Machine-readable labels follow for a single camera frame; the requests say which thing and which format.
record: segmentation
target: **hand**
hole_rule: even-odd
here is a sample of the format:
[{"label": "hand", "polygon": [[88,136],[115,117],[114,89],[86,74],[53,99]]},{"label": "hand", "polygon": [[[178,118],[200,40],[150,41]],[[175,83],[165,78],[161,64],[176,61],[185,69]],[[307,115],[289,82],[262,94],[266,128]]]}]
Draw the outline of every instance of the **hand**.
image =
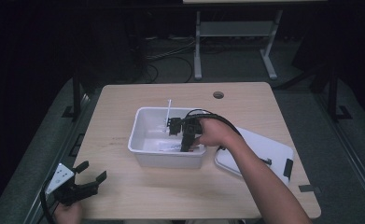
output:
[{"label": "hand", "polygon": [[80,202],[73,203],[71,206],[59,203],[54,216],[59,224],[78,224],[83,217],[83,208]]},{"label": "hand", "polygon": [[231,127],[217,119],[200,119],[203,128],[203,134],[196,138],[193,146],[200,144],[217,147],[228,147],[232,141],[242,139]]}]

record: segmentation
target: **wooden table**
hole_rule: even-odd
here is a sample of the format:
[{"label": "wooden table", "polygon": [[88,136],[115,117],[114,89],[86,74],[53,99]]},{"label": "wooden table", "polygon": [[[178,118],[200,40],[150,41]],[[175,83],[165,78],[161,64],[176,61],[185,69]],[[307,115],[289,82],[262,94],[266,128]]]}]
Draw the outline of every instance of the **wooden table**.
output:
[{"label": "wooden table", "polygon": [[[223,99],[213,96],[224,93]],[[201,169],[140,167],[127,148],[134,116],[142,106],[200,107],[234,125],[264,135],[295,150],[288,185],[309,217],[319,217],[309,185],[272,90],[267,83],[193,83],[104,87],[86,132],[75,166],[90,167],[77,182],[87,183],[107,171],[98,195],[83,200],[85,218],[197,219],[260,217],[244,180],[216,167],[216,150],[209,148]]]}]

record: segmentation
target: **person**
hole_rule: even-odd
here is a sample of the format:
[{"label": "person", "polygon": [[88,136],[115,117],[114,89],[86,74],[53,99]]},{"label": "person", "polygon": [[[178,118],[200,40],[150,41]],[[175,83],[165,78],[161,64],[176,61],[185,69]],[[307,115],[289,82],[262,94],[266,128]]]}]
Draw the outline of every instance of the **person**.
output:
[{"label": "person", "polygon": [[[203,134],[195,139],[193,146],[223,146],[230,151],[266,224],[312,223],[292,192],[259,159],[242,136],[216,119],[200,119],[200,123]],[[55,211],[61,224],[76,223],[81,214],[72,206],[69,209],[61,206]]]}]

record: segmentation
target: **floor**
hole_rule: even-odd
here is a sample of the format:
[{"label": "floor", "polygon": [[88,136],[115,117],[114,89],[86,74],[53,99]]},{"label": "floor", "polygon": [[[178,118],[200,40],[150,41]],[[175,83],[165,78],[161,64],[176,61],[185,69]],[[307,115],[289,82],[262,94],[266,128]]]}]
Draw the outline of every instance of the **floor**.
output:
[{"label": "floor", "polygon": [[[154,38],[147,41],[150,65],[135,83],[261,81],[275,87],[302,72],[291,65],[300,43],[277,41],[271,59],[278,79],[270,80],[259,53],[265,41],[208,39],[202,55],[203,79],[195,80],[191,77],[191,39]],[[170,53],[168,57],[153,60],[164,52],[179,48],[183,50],[177,54]],[[365,112],[348,86],[339,81],[338,105],[344,105],[352,119],[333,122],[323,106],[327,91],[311,93],[312,80],[310,77],[287,90],[274,90],[274,95],[309,180],[315,187],[322,214],[313,222],[365,223],[365,187],[345,149],[345,145],[352,146],[365,166]],[[0,199],[0,223],[34,223],[40,219],[42,212],[37,193],[58,162],[73,166],[75,158],[70,154],[78,153],[74,144],[85,133],[100,93],[101,87],[95,87],[86,95],[82,100],[81,115],[72,122],[70,118],[63,118],[65,108],[72,104],[72,81],[65,83]],[[339,129],[348,144],[336,132]],[[85,220],[84,223],[118,222]]]}]

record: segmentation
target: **white plastic bin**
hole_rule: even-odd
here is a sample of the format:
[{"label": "white plastic bin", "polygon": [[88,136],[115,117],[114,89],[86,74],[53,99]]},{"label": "white plastic bin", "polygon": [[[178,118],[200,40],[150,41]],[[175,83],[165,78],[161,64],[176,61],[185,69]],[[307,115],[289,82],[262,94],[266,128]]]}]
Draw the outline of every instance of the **white plastic bin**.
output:
[{"label": "white plastic bin", "polygon": [[[185,118],[194,108],[170,109],[169,118]],[[206,151],[200,145],[190,152],[180,152],[182,133],[169,135],[165,128],[168,107],[141,107],[135,115],[128,148],[141,166],[162,168],[190,168],[202,166]]]}]

